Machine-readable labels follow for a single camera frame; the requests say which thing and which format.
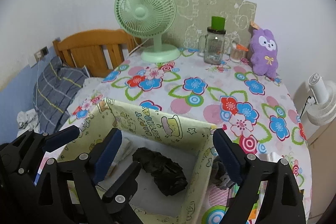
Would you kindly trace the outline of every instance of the blue gripper pad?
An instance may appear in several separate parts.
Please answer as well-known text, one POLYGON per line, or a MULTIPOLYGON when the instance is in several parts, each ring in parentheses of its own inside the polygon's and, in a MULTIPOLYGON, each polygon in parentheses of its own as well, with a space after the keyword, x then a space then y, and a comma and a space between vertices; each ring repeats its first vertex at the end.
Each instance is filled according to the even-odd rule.
POLYGON ((236 182, 238 185, 241 185, 243 182, 241 170, 242 162, 239 161, 239 159, 244 160, 245 153, 241 150, 238 144, 231 142, 230 138, 222 129, 215 130, 212 141, 230 179, 236 182), (230 145, 228 145, 228 142, 230 142, 230 145, 233 146, 235 152, 238 153, 238 157, 234 154, 230 145))
POLYGON ((54 150, 70 143, 77 139, 79 136, 79 128, 76 126, 70 126, 61 131, 58 131, 45 138, 45 144, 43 145, 44 152, 53 152, 54 150))
POLYGON ((94 176, 92 178, 92 181, 95 185, 97 185, 98 182, 104 180, 106 173, 109 170, 114 160, 114 157, 118 152, 119 147, 121 146, 121 142, 123 139, 121 131, 117 129, 109 140, 110 134, 112 134, 112 132, 110 132, 106 136, 103 143, 99 143, 103 145, 105 141, 108 142, 108 144, 105 146, 105 149, 102 151, 100 157, 97 159, 94 165, 94 176))

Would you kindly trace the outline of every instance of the gray fabric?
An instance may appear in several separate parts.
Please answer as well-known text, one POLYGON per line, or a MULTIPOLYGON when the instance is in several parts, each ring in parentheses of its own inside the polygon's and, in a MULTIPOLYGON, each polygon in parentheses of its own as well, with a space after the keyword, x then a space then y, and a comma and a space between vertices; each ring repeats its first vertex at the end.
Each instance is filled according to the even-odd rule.
POLYGON ((215 184, 220 189, 231 188, 235 185, 235 182, 230 179, 219 156, 217 156, 213 161, 210 182, 215 184))
POLYGON ((66 122, 70 116, 66 109, 86 78, 88 75, 85 68, 62 66, 58 56, 50 61, 34 86, 33 103, 40 123, 40 133, 52 134, 66 122))

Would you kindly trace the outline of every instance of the black jar lid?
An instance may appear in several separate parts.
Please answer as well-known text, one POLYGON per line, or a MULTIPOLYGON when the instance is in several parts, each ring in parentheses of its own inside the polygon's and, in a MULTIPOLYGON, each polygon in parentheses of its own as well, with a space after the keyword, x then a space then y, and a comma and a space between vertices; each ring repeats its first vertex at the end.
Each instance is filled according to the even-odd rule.
POLYGON ((215 33, 215 34, 226 34, 226 30, 215 30, 215 29, 211 29, 211 27, 208 27, 207 28, 207 31, 208 32, 211 32, 211 33, 215 33))

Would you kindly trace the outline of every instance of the green lid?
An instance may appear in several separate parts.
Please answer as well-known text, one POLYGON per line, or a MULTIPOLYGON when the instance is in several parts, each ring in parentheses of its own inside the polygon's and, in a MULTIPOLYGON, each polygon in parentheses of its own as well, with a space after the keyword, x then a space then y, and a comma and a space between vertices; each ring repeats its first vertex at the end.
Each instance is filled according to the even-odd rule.
POLYGON ((224 30, 225 18, 223 17, 211 17, 211 29, 216 31, 224 30))

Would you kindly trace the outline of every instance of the fan stand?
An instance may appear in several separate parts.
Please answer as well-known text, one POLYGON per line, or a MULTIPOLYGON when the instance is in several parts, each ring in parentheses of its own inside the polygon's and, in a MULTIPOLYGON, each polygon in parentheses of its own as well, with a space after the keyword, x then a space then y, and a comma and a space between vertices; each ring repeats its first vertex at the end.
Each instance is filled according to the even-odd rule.
POLYGON ((146 47, 142 53, 142 60, 149 63, 165 63, 177 59, 180 56, 180 51, 177 47, 171 44, 162 44, 161 35, 153 37, 154 45, 146 47))

